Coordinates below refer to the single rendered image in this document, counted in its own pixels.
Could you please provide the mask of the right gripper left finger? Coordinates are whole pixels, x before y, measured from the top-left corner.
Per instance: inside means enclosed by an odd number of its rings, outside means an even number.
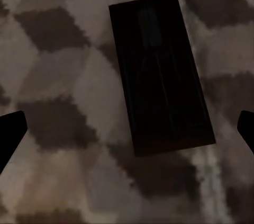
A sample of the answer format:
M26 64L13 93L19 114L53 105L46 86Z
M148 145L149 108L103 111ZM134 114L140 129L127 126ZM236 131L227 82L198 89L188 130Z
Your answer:
M23 111L17 111L0 117L0 174L13 155L13 152L15 152L27 129Z

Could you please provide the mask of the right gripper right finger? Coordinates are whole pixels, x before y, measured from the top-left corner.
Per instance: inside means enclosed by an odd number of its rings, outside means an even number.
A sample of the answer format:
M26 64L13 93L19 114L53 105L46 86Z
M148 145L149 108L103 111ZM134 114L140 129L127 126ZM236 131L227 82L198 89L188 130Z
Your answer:
M254 113L242 111L239 117L237 129L248 146L254 152Z

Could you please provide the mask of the mousetrap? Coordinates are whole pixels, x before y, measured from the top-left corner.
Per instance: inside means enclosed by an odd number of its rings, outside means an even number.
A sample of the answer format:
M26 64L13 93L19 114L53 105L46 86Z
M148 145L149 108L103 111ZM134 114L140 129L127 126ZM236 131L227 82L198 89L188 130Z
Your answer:
M178 0L108 7L135 157L216 144Z

